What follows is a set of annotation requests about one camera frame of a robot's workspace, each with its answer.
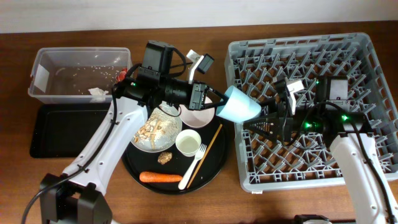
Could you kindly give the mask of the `white plastic cup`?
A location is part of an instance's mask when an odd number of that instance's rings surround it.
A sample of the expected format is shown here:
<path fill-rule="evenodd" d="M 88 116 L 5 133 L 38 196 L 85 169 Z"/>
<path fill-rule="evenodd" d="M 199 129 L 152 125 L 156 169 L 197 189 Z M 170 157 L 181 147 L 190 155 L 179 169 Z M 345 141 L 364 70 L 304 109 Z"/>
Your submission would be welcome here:
<path fill-rule="evenodd" d="M 175 145 L 184 156 L 192 157 L 201 145 L 201 137 L 195 130 L 185 129 L 177 135 Z"/>

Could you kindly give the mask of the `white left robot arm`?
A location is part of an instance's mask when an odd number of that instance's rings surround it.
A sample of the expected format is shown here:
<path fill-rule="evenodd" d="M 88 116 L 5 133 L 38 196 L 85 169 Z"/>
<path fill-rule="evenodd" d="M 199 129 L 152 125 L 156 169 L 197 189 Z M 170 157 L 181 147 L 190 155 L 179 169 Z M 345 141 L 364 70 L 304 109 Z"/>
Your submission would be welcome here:
<path fill-rule="evenodd" d="M 227 96 L 215 91 L 221 101 L 206 104 L 210 90 L 203 82 L 175 78 L 125 78 L 115 84 L 108 114 L 82 152 L 61 176 L 47 174 L 42 180 L 34 197 L 40 201 L 42 223 L 114 223 L 104 195 L 132 135 L 162 102 L 198 111 L 227 102 Z"/>

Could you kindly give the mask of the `orange carrot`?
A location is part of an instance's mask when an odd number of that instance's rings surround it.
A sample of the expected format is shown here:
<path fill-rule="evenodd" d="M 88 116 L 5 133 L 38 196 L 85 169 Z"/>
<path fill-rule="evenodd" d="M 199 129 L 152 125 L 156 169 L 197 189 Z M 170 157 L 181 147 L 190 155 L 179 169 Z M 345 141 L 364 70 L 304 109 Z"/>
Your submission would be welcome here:
<path fill-rule="evenodd" d="M 180 182 L 183 179 L 181 175 L 160 174 L 156 172 L 141 172 L 139 180 L 145 183 L 173 183 Z"/>

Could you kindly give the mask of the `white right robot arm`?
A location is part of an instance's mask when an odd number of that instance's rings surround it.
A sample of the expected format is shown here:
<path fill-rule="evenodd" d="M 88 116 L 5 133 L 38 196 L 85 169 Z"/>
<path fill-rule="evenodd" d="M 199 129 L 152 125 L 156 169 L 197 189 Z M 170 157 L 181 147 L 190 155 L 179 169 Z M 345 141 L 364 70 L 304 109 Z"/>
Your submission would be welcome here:
<path fill-rule="evenodd" d="M 365 114 L 323 101 L 295 115 L 281 118 L 273 112 L 249 119 L 243 126 L 280 142 L 286 136 L 296 141 L 303 134 L 321 134 L 342 172 L 356 222 L 397 223 L 397 201 L 379 163 L 374 131 Z"/>

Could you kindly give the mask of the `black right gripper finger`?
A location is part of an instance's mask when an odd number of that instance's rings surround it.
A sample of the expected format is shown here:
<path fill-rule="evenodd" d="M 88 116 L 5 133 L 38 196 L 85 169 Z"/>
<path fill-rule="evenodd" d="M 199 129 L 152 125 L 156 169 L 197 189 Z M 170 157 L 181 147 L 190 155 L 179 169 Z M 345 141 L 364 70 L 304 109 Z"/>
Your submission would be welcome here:
<path fill-rule="evenodd" d="M 260 103 L 260 106 L 262 114 L 277 113 L 279 110 L 276 100 L 266 100 Z"/>
<path fill-rule="evenodd" d="M 280 117 L 277 113 L 271 113 L 247 120 L 243 128 L 250 130 L 268 140 L 277 140 Z"/>

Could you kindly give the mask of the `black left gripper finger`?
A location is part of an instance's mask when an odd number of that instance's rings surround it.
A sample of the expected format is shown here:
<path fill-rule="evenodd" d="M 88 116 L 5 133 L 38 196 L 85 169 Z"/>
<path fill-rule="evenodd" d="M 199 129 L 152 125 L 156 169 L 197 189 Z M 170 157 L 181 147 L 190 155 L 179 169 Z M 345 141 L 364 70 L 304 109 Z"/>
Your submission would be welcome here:
<path fill-rule="evenodd" d="M 221 93 L 218 90 L 213 89 L 213 88 L 208 88 L 207 89 L 207 93 L 212 93 L 212 94 L 218 96 L 221 99 L 227 99 L 227 96 L 224 93 Z"/>
<path fill-rule="evenodd" d="M 227 102 L 228 102 L 227 100 L 221 100 L 221 101 L 219 101 L 219 102 L 217 102 L 217 103 L 207 103 L 207 102 L 204 102 L 202 108 L 203 108 L 204 110 L 207 110 L 207 109 L 210 109 L 210 108 L 217 108 L 217 107 L 219 107 L 219 106 L 224 106 L 225 104 L 227 104 Z"/>

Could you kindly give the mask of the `grey dishwasher rack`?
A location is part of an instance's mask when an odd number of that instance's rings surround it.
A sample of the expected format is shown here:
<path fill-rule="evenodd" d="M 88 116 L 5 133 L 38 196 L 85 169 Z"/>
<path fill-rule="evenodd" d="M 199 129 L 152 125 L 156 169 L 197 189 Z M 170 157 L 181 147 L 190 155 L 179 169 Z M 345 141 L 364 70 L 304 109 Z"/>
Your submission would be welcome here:
<path fill-rule="evenodd" d="M 364 113 L 375 132 L 376 152 L 387 180 L 397 179 L 397 108 L 370 37 L 365 33 L 242 40 L 229 44 L 224 67 L 228 86 L 261 103 L 277 92 L 274 77 L 348 78 L 349 110 Z M 273 143 L 242 125 L 234 127 L 239 181 L 246 192 L 344 184 L 321 134 L 294 145 Z"/>

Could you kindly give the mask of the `crumpled white tissue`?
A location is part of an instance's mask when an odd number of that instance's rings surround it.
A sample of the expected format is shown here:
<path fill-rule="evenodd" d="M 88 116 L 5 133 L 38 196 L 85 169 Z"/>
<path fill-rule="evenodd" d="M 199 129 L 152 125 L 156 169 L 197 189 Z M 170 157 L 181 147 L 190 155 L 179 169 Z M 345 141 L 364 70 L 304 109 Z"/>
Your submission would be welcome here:
<path fill-rule="evenodd" d="M 92 96 L 90 103 L 104 103 L 106 101 L 106 95 L 109 93 L 108 90 L 102 90 L 100 88 L 90 88 L 88 91 Z"/>

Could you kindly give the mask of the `red snack wrapper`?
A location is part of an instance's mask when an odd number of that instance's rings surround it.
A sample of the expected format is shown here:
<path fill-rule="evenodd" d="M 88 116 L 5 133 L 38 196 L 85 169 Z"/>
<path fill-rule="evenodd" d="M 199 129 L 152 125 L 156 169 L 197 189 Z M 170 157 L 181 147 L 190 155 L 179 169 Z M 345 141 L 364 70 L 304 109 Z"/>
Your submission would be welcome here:
<path fill-rule="evenodd" d="M 123 81 L 125 79 L 125 77 L 126 77 L 126 74 L 127 74 L 127 68 L 123 68 L 120 71 L 119 75 L 116 77 L 116 81 L 117 82 Z"/>

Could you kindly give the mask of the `white plastic fork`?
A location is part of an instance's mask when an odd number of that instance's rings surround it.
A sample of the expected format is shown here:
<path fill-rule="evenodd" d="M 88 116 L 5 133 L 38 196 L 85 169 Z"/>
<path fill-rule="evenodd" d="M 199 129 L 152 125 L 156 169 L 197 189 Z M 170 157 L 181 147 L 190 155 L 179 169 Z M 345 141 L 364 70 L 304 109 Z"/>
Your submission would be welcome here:
<path fill-rule="evenodd" d="M 184 174 L 182 180 L 178 184 L 178 189 L 183 190 L 188 184 L 188 181 L 190 180 L 191 175 L 193 174 L 193 170 L 196 166 L 196 164 L 203 158 L 205 155 L 207 149 L 207 145 L 201 144 L 199 150 L 195 154 L 195 158 L 193 162 L 191 163 L 190 167 L 187 169 L 186 173 Z"/>

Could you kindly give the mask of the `brown food scrap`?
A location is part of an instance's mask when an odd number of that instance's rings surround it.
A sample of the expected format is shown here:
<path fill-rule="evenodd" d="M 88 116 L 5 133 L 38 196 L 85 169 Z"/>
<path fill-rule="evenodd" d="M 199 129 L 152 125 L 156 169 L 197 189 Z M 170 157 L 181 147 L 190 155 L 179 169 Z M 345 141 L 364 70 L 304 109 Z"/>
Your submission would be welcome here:
<path fill-rule="evenodd" d="M 165 165 L 172 159 L 172 153 L 171 152 L 162 152 L 159 157 L 157 162 L 161 165 Z"/>

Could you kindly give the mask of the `rectangular black tray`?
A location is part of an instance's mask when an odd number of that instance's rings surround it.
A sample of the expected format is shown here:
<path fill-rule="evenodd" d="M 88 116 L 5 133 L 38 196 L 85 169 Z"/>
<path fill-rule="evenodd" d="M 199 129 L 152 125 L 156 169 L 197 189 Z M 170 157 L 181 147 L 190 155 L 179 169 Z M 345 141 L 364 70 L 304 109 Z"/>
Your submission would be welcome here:
<path fill-rule="evenodd" d="M 109 107 L 109 103 L 42 105 L 37 113 L 30 156 L 77 157 L 104 120 Z"/>

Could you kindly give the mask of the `light blue plastic cup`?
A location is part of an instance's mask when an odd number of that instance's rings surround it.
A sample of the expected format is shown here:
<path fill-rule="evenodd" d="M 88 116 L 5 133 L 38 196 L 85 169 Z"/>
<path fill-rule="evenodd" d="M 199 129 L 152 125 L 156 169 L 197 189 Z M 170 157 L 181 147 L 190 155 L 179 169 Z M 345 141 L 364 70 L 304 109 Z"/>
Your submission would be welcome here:
<path fill-rule="evenodd" d="M 228 97 L 228 101 L 225 105 L 217 107 L 216 115 L 218 117 L 243 124 L 245 121 L 260 115 L 260 104 L 235 86 L 230 86 L 224 94 Z"/>

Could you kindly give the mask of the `round black tray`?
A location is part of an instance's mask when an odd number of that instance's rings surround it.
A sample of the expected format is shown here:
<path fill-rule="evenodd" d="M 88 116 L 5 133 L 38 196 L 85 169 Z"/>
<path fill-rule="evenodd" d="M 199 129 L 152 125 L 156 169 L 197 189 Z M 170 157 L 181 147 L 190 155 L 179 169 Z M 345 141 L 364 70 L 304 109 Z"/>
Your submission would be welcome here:
<path fill-rule="evenodd" d="M 133 144 L 128 145 L 121 160 L 132 178 L 153 192 L 166 195 L 193 192 L 204 187 L 217 176 L 225 164 L 229 151 L 228 127 L 226 121 L 221 118 L 214 117 L 209 124 L 197 129 L 196 132 L 199 133 L 202 142 L 208 146 L 209 152 L 187 189 L 180 190 L 176 182 L 144 183 L 139 179 L 139 175 L 144 171 L 183 176 L 193 162 L 193 158 L 184 156 L 175 145 L 165 150 L 172 154 L 172 158 L 164 165 L 158 162 L 159 152 L 144 152 Z"/>

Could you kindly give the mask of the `grey plate with food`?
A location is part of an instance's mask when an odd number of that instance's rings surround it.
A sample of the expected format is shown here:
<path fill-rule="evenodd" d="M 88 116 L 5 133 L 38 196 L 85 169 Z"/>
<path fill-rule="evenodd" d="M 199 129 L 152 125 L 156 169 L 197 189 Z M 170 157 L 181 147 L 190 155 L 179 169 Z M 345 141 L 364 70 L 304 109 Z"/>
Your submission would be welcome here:
<path fill-rule="evenodd" d="M 180 108 L 163 102 L 138 129 L 131 144 L 144 152 L 162 152 L 175 144 L 182 131 Z"/>

